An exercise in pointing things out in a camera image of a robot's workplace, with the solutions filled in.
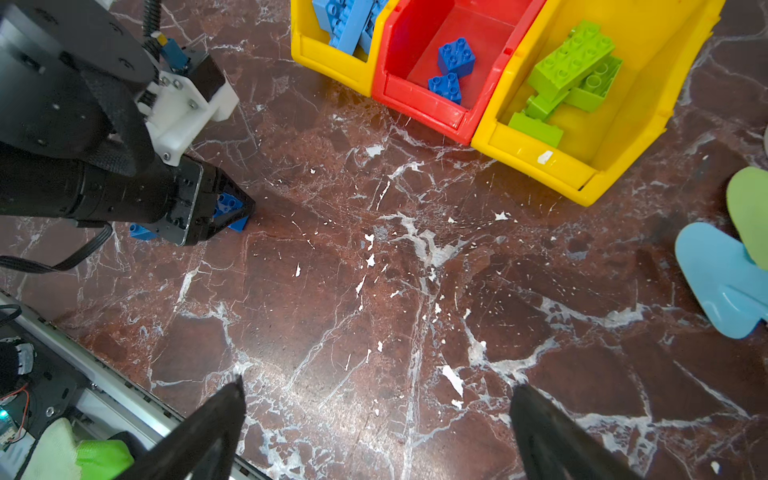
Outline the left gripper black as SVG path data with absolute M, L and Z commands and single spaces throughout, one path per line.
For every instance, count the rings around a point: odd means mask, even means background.
M 129 222 L 180 246 L 241 231 L 254 200 L 221 168 L 184 156 L 128 177 L 80 160 L 1 146 L 1 214 L 80 222 Z

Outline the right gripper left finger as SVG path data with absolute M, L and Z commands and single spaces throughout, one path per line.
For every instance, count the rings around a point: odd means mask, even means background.
M 110 381 L 112 409 L 131 429 L 156 439 L 162 427 L 167 435 L 147 451 L 141 451 L 120 479 L 246 479 L 248 464 L 236 450 L 246 416 L 243 377 L 223 386 L 176 427 L 159 401 L 130 382 Z

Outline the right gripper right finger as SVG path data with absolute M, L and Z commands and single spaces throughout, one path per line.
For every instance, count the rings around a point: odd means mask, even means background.
M 510 417 L 529 479 L 639 477 L 528 384 L 514 388 Z

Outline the light blue lego front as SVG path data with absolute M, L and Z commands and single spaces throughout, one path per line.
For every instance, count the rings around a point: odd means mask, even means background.
M 312 6 L 321 30 L 329 34 L 329 46 L 345 54 L 370 53 L 379 15 L 387 1 L 314 0 Z

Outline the small green lego brick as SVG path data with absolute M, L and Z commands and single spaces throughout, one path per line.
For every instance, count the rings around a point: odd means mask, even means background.
M 508 126 L 553 148 L 559 146 L 564 135 L 563 130 L 559 127 L 528 116 L 524 112 L 514 113 Z

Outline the dark blue lego brick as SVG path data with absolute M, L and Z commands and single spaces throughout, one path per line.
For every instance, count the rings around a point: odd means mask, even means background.
M 130 225 L 129 234 L 131 238 L 140 241 L 150 241 L 158 237 L 157 233 L 135 223 Z

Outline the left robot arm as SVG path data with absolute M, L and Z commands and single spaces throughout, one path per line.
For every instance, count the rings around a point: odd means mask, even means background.
M 105 1 L 1 5 L 1 212 L 128 222 L 180 246 L 242 230 L 253 200 L 187 150 L 238 97 L 205 51 L 145 5 L 134 37 Z

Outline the small dark blue lego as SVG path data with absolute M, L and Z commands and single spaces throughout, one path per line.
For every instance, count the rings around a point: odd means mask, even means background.
M 470 75 L 475 67 L 476 56 L 469 42 L 460 37 L 438 49 L 438 67 L 442 75 L 455 74 L 458 78 Z
M 457 105 L 462 103 L 459 77 L 453 72 L 430 78 L 428 80 L 428 89 L 432 93 Z
M 234 196 L 232 196 L 230 194 L 221 193 L 218 196 L 217 204 L 216 204 L 216 207 L 215 207 L 215 211 L 214 211 L 213 217 L 217 218 L 217 217 L 225 215 L 225 214 L 229 214 L 229 213 L 233 213 L 233 212 L 238 212 L 242 208 L 243 208 L 243 203 L 240 200 L 236 199 Z M 233 230 L 233 231 L 236 231 L 238 233 L 241 233 L 244 230 L 247 221 L 248 221 L 247 217 L 241 218 L 241 219 L 239 219 L 239 220 L 229 224 L 228 228 L 230 230 Z

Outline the left yellow bin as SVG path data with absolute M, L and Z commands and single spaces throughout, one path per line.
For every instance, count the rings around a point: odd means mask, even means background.
M 354 55 L 329 45 L 330 34 L 322 30 L 310 1 L 291 1 L 291 55 L 297 63 L 370 97 L 379 54 L 383 49 L 384 26 L 399 1 L 386 1 L 379 14 L 368 54 Z

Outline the yellow bin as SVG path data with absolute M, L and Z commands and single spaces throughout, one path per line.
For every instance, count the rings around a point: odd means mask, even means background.
M 505 69 L 471 145 L 590 206 L 665 131 L 684 81 L 711 36 L 721 1 L 548 1 Z M 623 65 L 593 113 L 564 105 L 552 117 L 558 147 L 509 127 L 533 94 L 527 78 L 583 20 L 598 24 Z
M 291 1 L 291 55 L 297 63 L 370 97 L 379 54 L 383 49 L 384 26 L 399 1 L 386 1 L 379 14 L 368 54 L 354 55 L 329 45 L 330 34 L 322 30 L 310 1 Z

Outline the light blue spatula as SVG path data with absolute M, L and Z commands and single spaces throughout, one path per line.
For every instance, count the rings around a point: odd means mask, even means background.
M 767 320 L 767 272 L 745 246 L 716 227 L 696 222 L 675 241 L 677 262 L 711 324 L 732 339 Z

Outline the red bin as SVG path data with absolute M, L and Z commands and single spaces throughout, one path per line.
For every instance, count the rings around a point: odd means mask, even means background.
M 544 0 L 401 1 L 385 21 L 372 96 L 467 145 L 501 74 L 544 7 Z M 458 78 L 457 100 L 429 88 L 443 76 L 440 50 L 463 39 L 475 58 Z

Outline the green spatula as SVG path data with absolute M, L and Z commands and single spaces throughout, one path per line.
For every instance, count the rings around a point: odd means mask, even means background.
M 752 261 L 767 269 L 767 171 L 746 167 L 729 181 L 726 203 Z

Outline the right yellow bin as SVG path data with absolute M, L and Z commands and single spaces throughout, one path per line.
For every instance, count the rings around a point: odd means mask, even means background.
M 505 69 L 471 145 L 590 206 L 665 131 L 684 81 L 711 36 L 721 1 L 548 1 Z M 533 94 L 527 78 L 583 20 L 598 24 L 623 65 L 593 113 L 564 105 L 552 117 L 558 147 L 509 127 Z

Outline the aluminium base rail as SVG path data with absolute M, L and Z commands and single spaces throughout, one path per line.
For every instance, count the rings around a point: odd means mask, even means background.
M 43 432 L 60 418 L 78 440 L 123 441 L 134 460 L 167 435 L 156 439 L 131 429 L 112 409 L 110 381 L 130 382 L 160 402 L 161 418 L 172 427 L 186 419 L 134 382 L 79 346 L 34 310 L 1 295 L 1 476 L 20 479 Z M 246 479 L 265 473 L 248 464 Z

